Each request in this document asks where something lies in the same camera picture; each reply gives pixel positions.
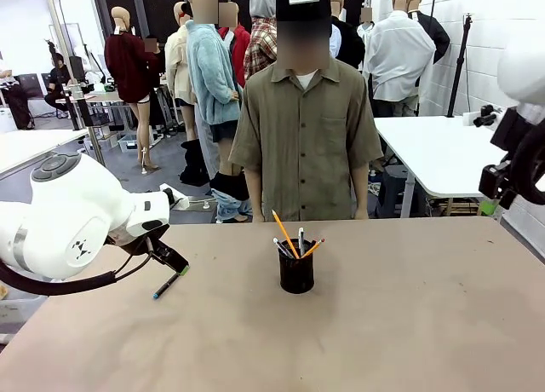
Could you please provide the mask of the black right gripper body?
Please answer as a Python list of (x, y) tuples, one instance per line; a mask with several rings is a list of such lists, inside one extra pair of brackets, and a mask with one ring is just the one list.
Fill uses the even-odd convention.
[(534, 161), (535, 125), (526, 121), (514, 107), (510, 107), (499, 122), (490, 143), (505, 153), (498, 164), (514, 162), (530, 166)]

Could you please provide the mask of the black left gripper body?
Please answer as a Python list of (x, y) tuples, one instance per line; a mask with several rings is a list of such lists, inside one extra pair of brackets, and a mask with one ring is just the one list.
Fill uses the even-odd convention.
[(185, 270), (188, 267), (188, 261), (185, 257), (159, 239), (147, 237), (146, 248), (147, 254), (152, 259), (172, 270)]

